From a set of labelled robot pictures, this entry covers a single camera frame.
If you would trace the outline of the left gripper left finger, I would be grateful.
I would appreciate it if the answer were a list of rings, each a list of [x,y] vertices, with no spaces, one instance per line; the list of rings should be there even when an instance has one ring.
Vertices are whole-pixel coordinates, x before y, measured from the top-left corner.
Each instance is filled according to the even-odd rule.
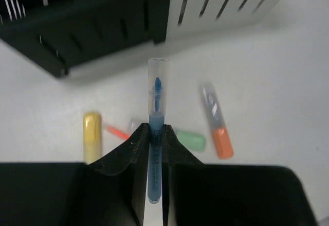
[[[1,163],[1,225],[143,225],[149,125],[85,164]]]

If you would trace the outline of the red thin pen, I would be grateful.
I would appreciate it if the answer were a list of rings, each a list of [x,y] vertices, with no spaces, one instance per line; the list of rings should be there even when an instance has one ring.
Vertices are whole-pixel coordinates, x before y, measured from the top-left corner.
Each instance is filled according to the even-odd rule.
[[[102,127],[106,132],[108,132],[108,133],[110,133],[110,134],[112,134],[112,135],[114,135],[114,136],[116,136],[116,137],[118,137],[122,140],[127,140],[131,136],[130,134],[128,134],[128,133],[126,133],[126,132],[124,132],[124,131],[122,131],[122,130],[114,127],[114,126],[111,126],[109,124],[103,123]]]

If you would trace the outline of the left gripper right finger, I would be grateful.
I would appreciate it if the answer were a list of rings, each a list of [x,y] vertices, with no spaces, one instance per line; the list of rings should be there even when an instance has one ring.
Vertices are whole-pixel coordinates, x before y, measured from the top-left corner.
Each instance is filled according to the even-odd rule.
[[[205,164],[162,130],[164,225],[316,225],[298,176],[266,165]]]

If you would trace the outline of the green highlighter marker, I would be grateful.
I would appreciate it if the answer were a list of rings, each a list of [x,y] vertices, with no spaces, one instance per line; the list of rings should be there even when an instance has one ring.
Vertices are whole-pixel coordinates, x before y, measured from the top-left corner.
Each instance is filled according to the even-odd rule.
[[[203,152],[205,150],[206,138],[201,134],[178,130],[176,136],[179,142],[189,150],[196,152]]]

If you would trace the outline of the blue highlighter pen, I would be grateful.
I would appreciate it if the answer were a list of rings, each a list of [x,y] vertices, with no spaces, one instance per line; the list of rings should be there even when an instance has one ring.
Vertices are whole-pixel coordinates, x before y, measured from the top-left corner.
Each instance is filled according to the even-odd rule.
[[[150,58],[149,77],[149,162],[148,162],[148,200],[159,202],[162,180],[162,143],[161,134],[165,124],[169,61],[164,58]]]

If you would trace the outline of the orange highlighter marker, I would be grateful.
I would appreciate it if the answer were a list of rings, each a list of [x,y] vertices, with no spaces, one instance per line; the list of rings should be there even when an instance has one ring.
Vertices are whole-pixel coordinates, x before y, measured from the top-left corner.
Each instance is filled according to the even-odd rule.
[[[215,88],[211,83],[203,83],[199,90],[216,154],[222,160],[230,159],[234,151]]]

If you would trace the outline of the yellow highlighter marker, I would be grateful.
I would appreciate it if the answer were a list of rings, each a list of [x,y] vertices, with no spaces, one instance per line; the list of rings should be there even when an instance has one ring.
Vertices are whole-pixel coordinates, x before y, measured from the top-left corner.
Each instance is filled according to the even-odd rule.
[[[87,164],[102,157],[102,121],[98,112],[87,112],[83,116],[83,156]]]

